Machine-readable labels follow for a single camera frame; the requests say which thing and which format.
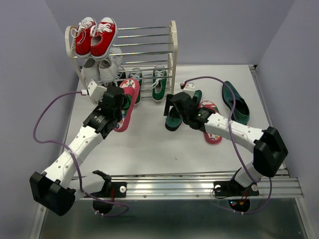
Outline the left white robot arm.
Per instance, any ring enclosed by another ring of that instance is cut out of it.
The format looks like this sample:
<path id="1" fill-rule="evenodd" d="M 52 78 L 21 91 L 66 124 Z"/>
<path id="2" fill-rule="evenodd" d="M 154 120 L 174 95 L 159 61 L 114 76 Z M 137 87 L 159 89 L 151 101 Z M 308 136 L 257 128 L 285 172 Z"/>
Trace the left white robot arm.
<path id="1" fill-rule="evenodd" d="M 95 170 L 83 177 L 80 165 L 112 131 L 120 130 L 120 123 L 129 118 L 138 91 L 133 87 L 90 87 L 78 92 L 98 100 L 97 106 L 84 120 L 69 145 L 60 143 L 63 152 L 43 172 L 34 172 L 30 179 L 33 199 L 58 216 L 65 215 L 75 201 L 89 197 L 96 214 L 110 216 L 115 197 L 125 195 L 122 183 L 112 183 L 112 177 Z"/>

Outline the pink flip-flop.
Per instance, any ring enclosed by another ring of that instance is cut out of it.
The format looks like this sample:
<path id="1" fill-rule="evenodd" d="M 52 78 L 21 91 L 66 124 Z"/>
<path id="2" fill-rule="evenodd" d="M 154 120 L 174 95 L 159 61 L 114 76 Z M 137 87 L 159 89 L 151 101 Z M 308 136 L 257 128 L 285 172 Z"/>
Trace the pink flip-flop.
<path id="1" fill-rule="evenodd" d="M 120 88 L 124 90 L 125 97 L 124 106 L 121 109 L 122 119 L 117 123 L 116 132 L 124 132 L 129 127 L 133 108 L 140 92 L 140 84 L 138 80 L 129 78 L 121 83 Z"/>
<path id="2" fill-rule="evenodd" d="M 202 101 L 199 104 L 200 107 L 205 107 L 211 110 L 214 110 L 216 113 L 219 113 L 217 105 L 211 101 Z M 212 133 L 204 133 L 204 138 L 209 144 L 218 144 L 222 141 L 222 137 Z"/>

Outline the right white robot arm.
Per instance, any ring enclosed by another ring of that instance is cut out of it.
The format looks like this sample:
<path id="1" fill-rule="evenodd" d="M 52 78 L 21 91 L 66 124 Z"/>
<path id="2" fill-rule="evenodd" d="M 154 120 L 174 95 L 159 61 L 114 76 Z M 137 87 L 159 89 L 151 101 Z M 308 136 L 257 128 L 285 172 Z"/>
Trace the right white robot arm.
<path id="1" fill-rule="evenodd" d="M 234 194 L 241 194 L 254 181 L 265 176 L 273 178 L 288 155 L 288 149 L 274 127 L 253 128 L 233 120 L 228 120 L 214 110 L 199 107 L 184 92 L 169 94 L 165 103 L 164 115 L 174 107 L 182 121 L 194 130 L 217 134 L 240 145 L 253 154 L 253 160 L 242 166 L 229 182 Z"/>

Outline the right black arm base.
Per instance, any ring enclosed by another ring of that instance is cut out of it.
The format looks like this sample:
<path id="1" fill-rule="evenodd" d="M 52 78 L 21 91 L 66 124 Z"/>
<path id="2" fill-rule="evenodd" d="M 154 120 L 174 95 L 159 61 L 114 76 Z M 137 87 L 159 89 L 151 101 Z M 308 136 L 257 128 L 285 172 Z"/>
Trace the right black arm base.
<path id="1" fill-rule="evenodd" d="M 259 190 L 258 186 L 253 183 L 244 188 L 234 180 L 215 181 L 212 194 L 217 199 L 237 198 L 228 200 L 230 208 L 241 213 L 246 213 L 251 205 L 249 197 L 259 196 Z"/>

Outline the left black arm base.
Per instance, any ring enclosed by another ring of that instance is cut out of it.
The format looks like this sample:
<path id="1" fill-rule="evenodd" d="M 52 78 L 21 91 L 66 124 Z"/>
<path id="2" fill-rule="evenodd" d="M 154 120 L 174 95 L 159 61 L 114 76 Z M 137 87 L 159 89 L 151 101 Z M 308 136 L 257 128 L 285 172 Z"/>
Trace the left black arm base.
<path id="1" fill-rule="evenodd" d="M 115 217 L 125 214 L 129 210 L 129 206 L 124 205 L 122 203 L 116 203 L 116 198 L 125 198 L 127 193 L 127 182 L 113 182 L 110 175 L 95 170 L 93 174 L 98 175 L 104 179 L 105 183 L 103 184 L 102 189 L 99 192 L 94 192 L 92 195 L 97 198 L 110 198 L 110 203 L 101 202 L 99 200 L 94 200 L 92 203 L 93 210 L 96 215 L 100 215 L 102 217 Z M 113 210 L 114 206 L 124 207 L 124 211 L 111 215 L 110 212 Z"/>

